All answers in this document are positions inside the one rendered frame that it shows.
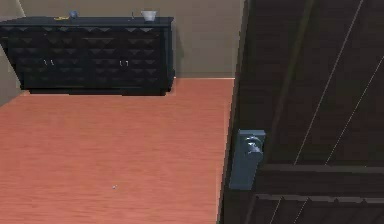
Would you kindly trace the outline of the white cup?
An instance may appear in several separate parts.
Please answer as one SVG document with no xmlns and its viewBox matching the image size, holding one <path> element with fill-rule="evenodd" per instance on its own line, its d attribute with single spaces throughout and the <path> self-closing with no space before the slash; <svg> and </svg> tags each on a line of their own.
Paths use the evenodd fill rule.
<svg viewBox="0 0 384 224">
<path fill-rule="evenodd" d="M 157 12 L 151 10 L 144 10 L 141 12 L 144 20 L 147 22 L 153 22 L 156 19 Z"/>
</svg>

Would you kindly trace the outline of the black studded sideboard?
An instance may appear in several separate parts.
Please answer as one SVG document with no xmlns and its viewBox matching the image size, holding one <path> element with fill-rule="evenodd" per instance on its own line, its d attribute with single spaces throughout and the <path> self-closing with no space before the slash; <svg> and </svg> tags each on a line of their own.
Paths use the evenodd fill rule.
<svg viewBox="0 0 384 224">
<path fill-rule="evenodd" d="M 172 22 L 21 17 L 0 22 L 0 45 L 32 93 L 164 95 L 175 75 Z"/>
</svg>

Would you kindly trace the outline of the dark brown room door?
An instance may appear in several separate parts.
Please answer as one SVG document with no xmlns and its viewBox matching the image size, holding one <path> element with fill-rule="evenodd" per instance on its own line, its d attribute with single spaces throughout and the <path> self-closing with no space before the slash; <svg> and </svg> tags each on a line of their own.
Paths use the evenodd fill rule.
<svg viewBox="0 0 384 224">
<path fill-rule="evenodd" d="M 384 224 L 384 0 L 245 0 L 239 48 L 216 224 Z"/>
</svg>

